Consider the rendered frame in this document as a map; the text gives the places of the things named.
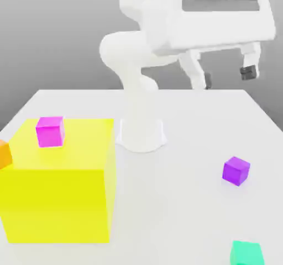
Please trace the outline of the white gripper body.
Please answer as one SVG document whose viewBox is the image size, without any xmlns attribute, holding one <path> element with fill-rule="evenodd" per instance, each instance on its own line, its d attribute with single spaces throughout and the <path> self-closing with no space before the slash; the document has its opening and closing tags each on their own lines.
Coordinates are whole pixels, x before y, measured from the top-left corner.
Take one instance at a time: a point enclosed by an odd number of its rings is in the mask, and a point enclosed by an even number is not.
<svg viewBox="0 0 283 265">
<path fill-rule="evenodd" d="M 272 40 L 269 0 L 146 0 L 143 33 L 157 55 Z"/>
</svg>

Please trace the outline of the small purple cube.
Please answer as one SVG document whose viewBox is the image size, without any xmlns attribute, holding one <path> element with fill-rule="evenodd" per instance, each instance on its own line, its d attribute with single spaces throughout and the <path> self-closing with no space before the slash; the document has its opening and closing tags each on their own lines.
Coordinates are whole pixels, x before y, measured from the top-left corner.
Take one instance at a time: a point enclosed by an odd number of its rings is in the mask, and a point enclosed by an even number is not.
<svg viewBox="0 0 283 265">
<path fill-rule="evenodd" d="M 249 170 L 249 162 L 238 157 L 231 157 L 224 164 L 222 178 L 236 186 L 240 186 L 247 179 Z"/>
</svg>

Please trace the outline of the small magenta cube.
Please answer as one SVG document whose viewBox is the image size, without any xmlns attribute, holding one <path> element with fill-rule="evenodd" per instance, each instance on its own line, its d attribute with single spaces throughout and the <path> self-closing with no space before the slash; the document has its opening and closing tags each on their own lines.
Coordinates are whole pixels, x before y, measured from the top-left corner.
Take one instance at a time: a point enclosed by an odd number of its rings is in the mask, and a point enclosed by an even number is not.
<svg viewBox="0 0 283 265">
<path fill-rule="evenodd" d="M 36 135 L 41 148 L 63 146 L 65 141 L 63 117 L 41 117 L 36 125 Z"/>
</svg>

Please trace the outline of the small green cube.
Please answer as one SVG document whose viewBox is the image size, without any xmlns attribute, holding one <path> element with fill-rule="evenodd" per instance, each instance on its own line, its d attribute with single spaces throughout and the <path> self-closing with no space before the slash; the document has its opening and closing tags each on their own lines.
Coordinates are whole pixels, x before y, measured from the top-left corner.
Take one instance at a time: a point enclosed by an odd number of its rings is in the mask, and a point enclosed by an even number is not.
<svg viewBox="0 0 283 265">
<path fill-rule="evenodd" d="M 233 241 L 230 265 L 265 265 L 259 243 Z"/>
</svg>

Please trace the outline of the small orange cube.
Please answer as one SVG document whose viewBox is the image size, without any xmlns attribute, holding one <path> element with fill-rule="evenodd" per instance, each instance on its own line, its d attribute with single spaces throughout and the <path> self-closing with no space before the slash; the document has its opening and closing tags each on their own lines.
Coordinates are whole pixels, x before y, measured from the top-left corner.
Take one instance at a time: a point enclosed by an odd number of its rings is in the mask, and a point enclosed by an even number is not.
<svg viewBox="0 0 283 265">
<path fill-rule="evenodd" d="M 9 143 L 0 140 L 0 169 L 3 169 L 12 164 L 12 154 Z"/>
</svg>

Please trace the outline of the large yellow box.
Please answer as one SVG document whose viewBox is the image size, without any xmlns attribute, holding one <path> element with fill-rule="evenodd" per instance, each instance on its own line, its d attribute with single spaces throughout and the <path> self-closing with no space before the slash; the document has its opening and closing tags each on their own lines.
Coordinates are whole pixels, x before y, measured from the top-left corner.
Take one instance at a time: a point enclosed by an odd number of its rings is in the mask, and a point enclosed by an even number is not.
<svg viewBox="0 0 283 265">
<path fill-rule="evenodd" d="M 66 119 L 62 147 L 41 148 L 37 120 L 9 144 L 0 169 L 0 219 L 11 243 L 107 243 L 116 195 L 113 119 Z"/>
</svg>

